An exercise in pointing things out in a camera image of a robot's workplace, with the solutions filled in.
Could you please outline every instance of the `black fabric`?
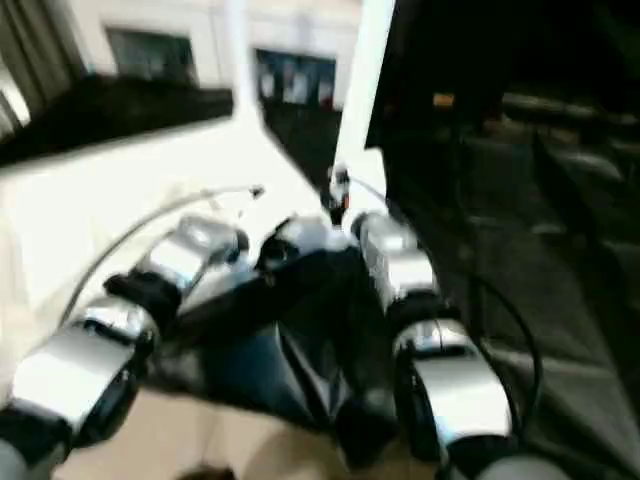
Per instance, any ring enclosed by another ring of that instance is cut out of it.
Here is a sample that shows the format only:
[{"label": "black fabric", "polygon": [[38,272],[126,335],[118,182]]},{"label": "black fabric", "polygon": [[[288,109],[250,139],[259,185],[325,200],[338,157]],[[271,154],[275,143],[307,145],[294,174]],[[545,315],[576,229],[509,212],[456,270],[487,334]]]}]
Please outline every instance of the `black fabric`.
[{"label": "black fabric", "polygon": [[[479,124],[503,113],[503,94],[514,91],[541,97],[543,104],[551,99],[593,109],[592,115],[572,115],[561,107],[558,114],[538,105],[551,113],[537,117],[542,126],[580,124],[596,135],[626,135],[628,126],[611,125],[607,117],[640,106],[640,15],[636,7],[633,14],[615,8],[617,3],[399,2],[392,33],[404,30],[402,48],[393,39],[388,44],[374,118],[384,118],[384,130],[399,135],[416,125],[433,131],[440,123],[433,96],[444,93],[455,98],[456,121]],[[522,118],[523,112],[506,113]],[[526,116],[531,119],[531,112]]]},{"label": "black fabric", "polygon": [[[89,79],[0,147],[0,158],[21,161],[230,111],[228,93],[167,88]],[[275,105],[266,113],[324,187],[339,115]],[[430,250],[463,321],[482,334],[518,410],[531,387],[529,353],[503,307],[465,272],[490,280],[531,325],[545,384],[527,445],[576,478],[640,477],[633,168],[612,160],[622,178],[615,180],[615,169],[559,155],[532,135],[466,131],[451,142],[414,130],[381,141],[390,198]],[[366,464],[398,427],[389,326],[363,278],[353,251],[314,255],[207,303],[168,332],[149,385],[328,432],[352,465]]]},{"label": "black fabric", "polygon": [[161,333],[175,320],[182,302],[180,290],[155,272],[133,270],[126,275],[116,274],[104,282],[104,289],[144,308]]}]

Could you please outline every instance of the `beige floor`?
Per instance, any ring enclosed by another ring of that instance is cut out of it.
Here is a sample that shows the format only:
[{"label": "beige floor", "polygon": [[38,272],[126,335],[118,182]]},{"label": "beige floor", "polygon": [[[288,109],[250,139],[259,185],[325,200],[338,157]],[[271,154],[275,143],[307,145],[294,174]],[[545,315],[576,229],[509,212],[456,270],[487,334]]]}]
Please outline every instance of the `beige floor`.
[{"label": "beige floor", "polygon": [[176,480],[203,463],[240,480],[424,479],[428,466],[391,445],[372,469],[349,474],[326,436],[279,420],[142,392],[110,442],[73,454],[56,480]]}]

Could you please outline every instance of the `black cable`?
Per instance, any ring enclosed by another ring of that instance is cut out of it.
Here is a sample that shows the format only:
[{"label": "black cable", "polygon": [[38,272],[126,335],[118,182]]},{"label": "black cable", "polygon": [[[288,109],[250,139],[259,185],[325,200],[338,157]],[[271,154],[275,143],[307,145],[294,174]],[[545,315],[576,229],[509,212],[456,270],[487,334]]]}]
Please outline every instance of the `black cable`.
[{"label": "black cable", "polygon": [[528,427],[531,425],[533,417],[535,416],[536,410],[538,409],[538,406],[540,404],[540,399],[542,397],[544,377],[542,356],[540,355],[540,350],[538,349],[529,325],[527,325],[527,322],[524,320],[516,306],[498,288],[496,288],[486,279],[477,274],[470,274],[470,278],[481,285],[507,310],[509,316],[511,316],[511,318],[515,320],[515,322],[518,324],[518,327],[522,331],[525,343],[527,344],[527,348],[529,349],[529,353],[531,354],[531,360],[533,362],[533,384],[524,403],[524,408],[520,417],[519,429],[516,432],[516,435],[522,441]]},{"label": "black cable", "polygon": [[[403,223],[410,225],[410,222],[408,221],[406,215],[402,212],[400,207],[397,204],[395,204],[392,200],[384,197],[380,192],[378,192],[372,186],[366,184],[362,180],[350,177],[349,181],[353,181],[357,183],[358,185],[362,186],[367,191],[369,191],[371,194],[373,194],[374,196],[377,196],[380,200],[384,201],[385,204],[389,207],[389,211],[392,213],[393,216],[397,217]],[[419,245],[419,246],[420,248],[422,248],[428,253],[428,250],[425,249],[424,245]],[[476,273],[470,273],[465,271],[461,273],[464,275],[467,275],[472,281],[481,285],[488,293],[490,293],[494,298],[496,298],[504,306],[504,308],[507,310],[507,313],[509,313],[509,315],[513,318],[513,320],[518,325],[519,329],[522,331],[522,334],[525,339],[525,343],[527,344],[527,349],[531,354],[531,360],[533,362],[533,384],[525,400],[524,407],[522,410],[522,415],[520,416],[519,420],[518,420],[517,410],[515,408],[511,395],[507,394],[507,397],[509,400],[509,407],[510,407],[511,415],[513,417],[513,422],[514,422],[514,430],[516,431],[516,436],[518,437],[518,439],[522,441],[524,439],[524,436],[526,434],[526,431],[529,425],[531,425],[531,421],[535,416],[535,413],[540,404],[540,399],[542,397],[544,370],[543,370],[542,356],[540,355],[540,350],[538,349],[538,345],[536,344],[536,341],[533,336],[533,333],[531,332],[531,329],[527,325],[527,322],[525,321],[523,316],[520,314],[517,307],[498,288],[496,288],[488,280],[482,278]],[[484,346],[481,345],[481,349],[483,350],[483,353],[485,354],[485,356],[487,358],[490,358],[490,355],[488,354]]]}]

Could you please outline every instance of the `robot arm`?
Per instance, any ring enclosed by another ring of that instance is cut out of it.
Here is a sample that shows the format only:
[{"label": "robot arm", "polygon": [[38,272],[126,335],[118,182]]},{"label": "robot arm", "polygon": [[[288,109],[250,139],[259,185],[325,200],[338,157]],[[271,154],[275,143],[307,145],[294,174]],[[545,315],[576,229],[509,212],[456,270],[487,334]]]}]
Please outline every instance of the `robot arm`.
[{"label": "robot arm", "polygon": [[458,480],[568,480],[547,461],[509,448],[505,388],[442,295],[413,232],[380,205],[361,211],[351,229],[395,333],[396,409],[412,455],[439,461]]},{"label": "robot arm", "polygon": [[0,478],[48,479],[73,448],[107,440],[122,424],[145,360],[208,268],[247,247],[234,228],[188,217],[129,273],[17,368],[0,412]]}]

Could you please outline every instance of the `white pole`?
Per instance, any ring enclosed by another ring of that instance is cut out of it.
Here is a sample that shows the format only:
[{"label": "white pole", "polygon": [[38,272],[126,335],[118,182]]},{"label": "white pole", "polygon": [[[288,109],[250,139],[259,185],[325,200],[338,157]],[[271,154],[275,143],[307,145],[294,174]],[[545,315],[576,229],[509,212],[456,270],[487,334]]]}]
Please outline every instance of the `white pole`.
[{"label": "white pole", "polygon": [[364,150],[394,6],[395,0],[363,1],[335,166],[348,164]]},{"label": "white pole", "polygon": [[226,0],[226,20],[233,63],[233,115],[248,120],[260,118],[256,94],[254,60],[247,31],[246,0]]}]

